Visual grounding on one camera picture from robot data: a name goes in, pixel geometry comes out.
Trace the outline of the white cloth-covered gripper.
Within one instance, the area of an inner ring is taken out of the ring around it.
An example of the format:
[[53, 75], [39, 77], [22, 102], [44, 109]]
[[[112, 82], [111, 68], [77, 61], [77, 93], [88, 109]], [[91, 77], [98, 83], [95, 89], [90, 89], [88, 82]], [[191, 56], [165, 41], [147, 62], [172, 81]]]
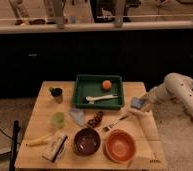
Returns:
[[141, 115], [144, 116], [146, 112], [151, 110], [151, 103], [148, 99], [148, 93], [141, 97], [132, 97], [128, 106], [122, 110], [123, 115]]

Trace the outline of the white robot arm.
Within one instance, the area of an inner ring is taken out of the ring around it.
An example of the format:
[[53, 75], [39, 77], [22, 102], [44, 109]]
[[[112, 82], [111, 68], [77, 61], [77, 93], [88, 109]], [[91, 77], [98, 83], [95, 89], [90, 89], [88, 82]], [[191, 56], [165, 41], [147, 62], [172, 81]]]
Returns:
[[151, 88], [141, 97], [133, 97], [128, 111], [144, 116], [147, 106], [172, 98], [180, 100], [193, 118], [193, 79], [179, 73], [167, 74], [162, 84]]

